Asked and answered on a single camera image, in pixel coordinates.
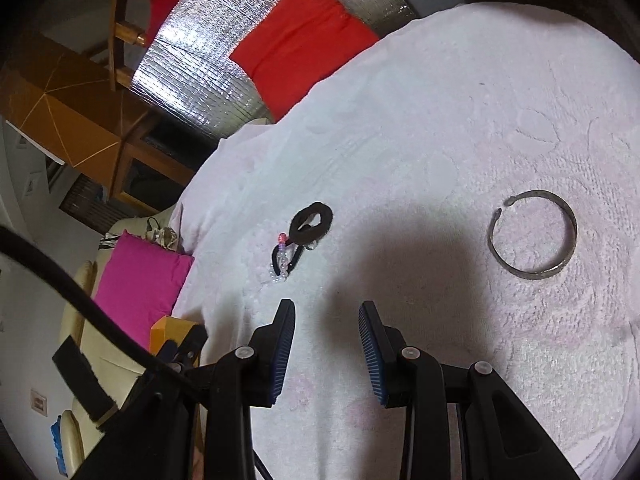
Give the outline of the black scrunchie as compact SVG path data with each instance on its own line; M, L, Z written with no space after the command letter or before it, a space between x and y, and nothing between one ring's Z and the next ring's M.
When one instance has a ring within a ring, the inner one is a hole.
M291 220L288 238L299 246L310 246L329 233L333 210L324 203L314 202L300 210Z

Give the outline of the metal cuff bangle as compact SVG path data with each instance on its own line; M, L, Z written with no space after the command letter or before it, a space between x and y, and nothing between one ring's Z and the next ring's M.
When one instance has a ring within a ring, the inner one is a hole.
M540 188L521 192L492 213L486 244L510 278L548 280L577 262L577 216L558 194Z

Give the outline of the orange box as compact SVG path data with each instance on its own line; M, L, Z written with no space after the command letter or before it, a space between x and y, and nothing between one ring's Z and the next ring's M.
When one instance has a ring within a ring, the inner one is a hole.
M149 350L176 372L183 372L200 365L206 340L203 325L164 316L151 328Z

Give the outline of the magenta pillow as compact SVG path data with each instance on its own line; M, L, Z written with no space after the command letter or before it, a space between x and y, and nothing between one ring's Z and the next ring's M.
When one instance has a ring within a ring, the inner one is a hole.
M104 266L94 301L140 347L171 315L194 258L122 232Z

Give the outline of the white pink bedspread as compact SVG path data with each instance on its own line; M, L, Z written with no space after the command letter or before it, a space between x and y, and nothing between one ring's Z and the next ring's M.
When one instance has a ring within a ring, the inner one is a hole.
M509 196L551 191L577 216L577 262L510 278L488 252ZM314 202L316 244L288 238ZM639 440L639 65L569 16L457 6L319 82L280 122L219 144L170 219L194 258L176 313L205 362L296 307L283 391L252 415L278 479L395 479L404 414L375 399L363 301L444 363L491 363L584 479Z

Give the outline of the silver foil insulation sheet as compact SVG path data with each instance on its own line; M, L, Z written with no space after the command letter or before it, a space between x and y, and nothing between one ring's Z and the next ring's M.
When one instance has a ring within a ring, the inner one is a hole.
M180 0L132 76L144 102L219 140L268 116L254 84L229 55L279 0ZM340 0L380 36L414 19L406 0Z

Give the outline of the wooden cabinet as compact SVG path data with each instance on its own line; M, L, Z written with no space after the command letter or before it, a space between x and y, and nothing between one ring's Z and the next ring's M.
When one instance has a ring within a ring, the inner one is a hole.
M159 211L125 190L134 162L186 186L194 170L144 139L162 118L90 58L32 34L21 37L1 67L1 115L27 140L144 214Z

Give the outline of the red pillow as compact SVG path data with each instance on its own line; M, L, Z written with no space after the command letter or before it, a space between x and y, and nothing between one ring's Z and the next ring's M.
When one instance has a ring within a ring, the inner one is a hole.
M317 82L376 42L378 35L340 0L279 0L230 60L280 120Z

